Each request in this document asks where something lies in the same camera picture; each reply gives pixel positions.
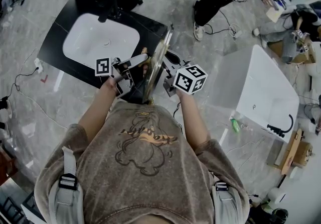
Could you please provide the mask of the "person's right forearm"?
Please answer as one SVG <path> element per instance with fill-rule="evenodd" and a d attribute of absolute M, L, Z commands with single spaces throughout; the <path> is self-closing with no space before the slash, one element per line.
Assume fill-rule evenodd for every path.
<path fill-rule="evenodd" d="M 180 99 L 186 139 L 195 151 L 209 139 L 208 129 L 200 115 L 196 101 L 192 95 L 177 90 Z"/>

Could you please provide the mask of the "round wooden board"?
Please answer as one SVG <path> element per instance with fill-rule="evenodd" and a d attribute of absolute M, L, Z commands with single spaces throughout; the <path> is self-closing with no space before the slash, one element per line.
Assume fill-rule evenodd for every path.
<path fill-rule="evenodd" d="M 289 150 L 287 150 L 288 153 L 286 154 L 284 163 L 281 168 L 281 175 L 286 175 L 288 173 L 288 171 L 293 163 L 295 154 L 298 150 L 301 138 L 302 138 L 302 129 L 299 128 L 296 131 L 296 133 L 293 132 L 293 134 L 291 136 L 290 142 L 288 144 Z"/>

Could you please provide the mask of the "person's brown printed t-shirt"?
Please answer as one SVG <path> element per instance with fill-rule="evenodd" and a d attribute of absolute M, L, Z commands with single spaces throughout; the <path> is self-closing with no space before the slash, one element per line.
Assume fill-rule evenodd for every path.
<path fill-rule="evenodd" d="M 174 224 L 245 224 L 249 199 L 220 144 L 209 138 L 195 151 L 161 106 L 117 103 L 89 142 L 69 127 L 35 185 L 35 200 L 50 220 L 49 194 L 63 174 L 63 148 L 74 152 L 85 224 L 127 224 L 159 215 Z"/>

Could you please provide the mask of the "dark sink cabinet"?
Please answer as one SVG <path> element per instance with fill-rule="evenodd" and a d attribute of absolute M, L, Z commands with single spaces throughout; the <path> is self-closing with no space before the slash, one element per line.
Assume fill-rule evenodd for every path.
<path fill-rule="evenodd" d="M 93 14 L 94 21 L 97 22 L 102 13 L 104 10 L 101 7 L 87 0 L 68 0 L 47 33 L 38 58 L 89 85 L 100 88 L 106 78 L 96 77 L 93 69 L 65 56 L 63 43 L 81 15 Z M 121 16 L 116 22 L 134 28 L 140 35 L 138 44 L 131 50 L 132 56 L 139 55 L 143 48 L 146 48 L 148 55 L 152 56 L 168 29 L 162 23 L 125 10 L 121 10 Z"/>

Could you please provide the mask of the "cardboard box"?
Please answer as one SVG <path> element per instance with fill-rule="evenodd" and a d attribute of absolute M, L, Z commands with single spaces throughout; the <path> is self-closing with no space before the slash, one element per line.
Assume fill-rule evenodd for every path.
<path fill-rule="evenodd" d="M 306 166 L 310 159 L 312 149 L 313 146 L 310 143 L 300 141 L 292 164 L 300 167 Z"/>

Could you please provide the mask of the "clear glass plate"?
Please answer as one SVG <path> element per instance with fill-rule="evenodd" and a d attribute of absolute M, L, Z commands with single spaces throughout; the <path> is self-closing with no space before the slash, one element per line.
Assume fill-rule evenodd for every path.
<path fill-rule="evenodd" d="M 164 38 L 160 39 L 153 55 L 150 58 L 143 90 L 142 103 L 147 103 L 149 101 L 151 94 L 157 85 L 158 73 L 162 67 L 163 59 L 169 47 L 173 31 L 174 26 L 173 24 L 170 24 L 167 28 L 166 35 Z"/>

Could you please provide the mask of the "white round device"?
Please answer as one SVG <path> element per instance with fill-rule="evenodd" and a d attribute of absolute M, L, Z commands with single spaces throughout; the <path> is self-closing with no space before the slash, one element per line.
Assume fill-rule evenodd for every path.
<path fill-rule="evenodd" d="M 286 193 L 282 189 L 274 187 L 268 192 L 267 197 L 270 200 L 270 202 L 274 204 L 279 204 L 282 202 L 285 195 Z"/>

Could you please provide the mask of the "black helmet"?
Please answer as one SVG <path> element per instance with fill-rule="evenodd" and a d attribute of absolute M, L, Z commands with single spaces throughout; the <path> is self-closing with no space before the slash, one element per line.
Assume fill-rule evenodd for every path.
<path fill-rule="evenodd" d="M 288 211 L 283 208 L 277 208 L 272 211 L 270 224 L 285 224 L 288 218 Z"/>

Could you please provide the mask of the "white sink cabinet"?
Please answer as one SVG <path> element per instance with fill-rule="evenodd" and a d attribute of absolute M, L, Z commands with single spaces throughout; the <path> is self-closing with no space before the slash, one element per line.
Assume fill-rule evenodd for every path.
<path fill-rule="evenodd" d="M 254 45 L 223 56 L 208 104 L 264 136 L 288 143 L 293 128 L 281 138 L 267 125 L 289 129 L 289 114 L 295 123 L 299 98 L 273 59 Z"/>

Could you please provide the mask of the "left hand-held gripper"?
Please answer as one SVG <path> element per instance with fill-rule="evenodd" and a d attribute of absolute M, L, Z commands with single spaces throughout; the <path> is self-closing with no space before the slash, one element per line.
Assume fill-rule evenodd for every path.
<path fill-rule="evenodd" d="M 116 97 L 121 98 L 128 94 L 134 87 L 130 69 L 136 67 L 149 59 L 146 53 L 139 54 L 125 61 L 119 58 L 102 58 L 96 60 L 95 76 L 111 76 L 116 83 Z"/>

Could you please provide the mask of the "person's left hand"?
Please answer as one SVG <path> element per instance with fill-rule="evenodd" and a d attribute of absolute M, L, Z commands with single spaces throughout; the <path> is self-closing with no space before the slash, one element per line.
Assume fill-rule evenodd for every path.
<path fill-rule="evenodd" d="M 101 89 L 105 89 L 108 91 L 113 91 L 117 93 L 116 82 L 113 77 L 109 77 L 101 86 Z"/>

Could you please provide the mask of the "white sink basin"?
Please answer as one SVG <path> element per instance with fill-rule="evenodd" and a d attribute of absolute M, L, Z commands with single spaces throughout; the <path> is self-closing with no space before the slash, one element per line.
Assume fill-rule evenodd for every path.
<path fill-rule="evenodd" d="M 73 24 L 63 43 L 63 53 L 67 58 L 95 69 L 97 59 L 131 58 L 139 40 L 136 29 L 112 20 L 101 23 L 96 15 L 85 13 Z"/>

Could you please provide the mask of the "black curved faucet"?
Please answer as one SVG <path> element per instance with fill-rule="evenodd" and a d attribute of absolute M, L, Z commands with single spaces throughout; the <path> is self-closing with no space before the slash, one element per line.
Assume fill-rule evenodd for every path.
<path fill-rule="evenodd" d="M 291 120 L 291 125 L 290 125 L 290 128 L 287 129 L 287 130 L 282 130 L 278 127 L 275 127 L 275 126 L 272 126 L 270 124 L 267 125 L 267 128 L 270 129 L 271 131 L 273 131 L 276 135 L 278 135 L 279 137 L 281 138 L 284 138 L 285 137 L 285 134 L 289 133 L 292 128 L 293 128 L 293 125 L 294 125 L 294 120 L 293 120 L 293 117 L 291 114 L 289 114 L 289 117 L 290 117 L 290 120 Z"/>

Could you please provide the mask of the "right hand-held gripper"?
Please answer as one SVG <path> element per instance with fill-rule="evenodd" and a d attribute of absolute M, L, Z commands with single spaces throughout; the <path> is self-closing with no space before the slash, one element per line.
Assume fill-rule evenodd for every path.
<path fill-rule="evenodd" d="M 176 90 L 188 95 L 194 94 L 203 88 L 208 78 L 208 74 L 198 64 L 185 61 L 172 50 L 170 50 L 170 60 L 165 52 L 163 64 L 167 73 L 163 87 L 169 97 L 173 96 Z"/>

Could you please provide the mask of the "person's left forearm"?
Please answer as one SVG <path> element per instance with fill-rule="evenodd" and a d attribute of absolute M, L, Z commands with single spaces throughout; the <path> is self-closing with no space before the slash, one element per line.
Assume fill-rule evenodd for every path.
<path fill-rule="evenodd" d="M 89 142 L 95 138 L 103 127 L 115 98 L 115 92 L 100 88 L 92 104 L 78 122 L 84 128 Z"/>

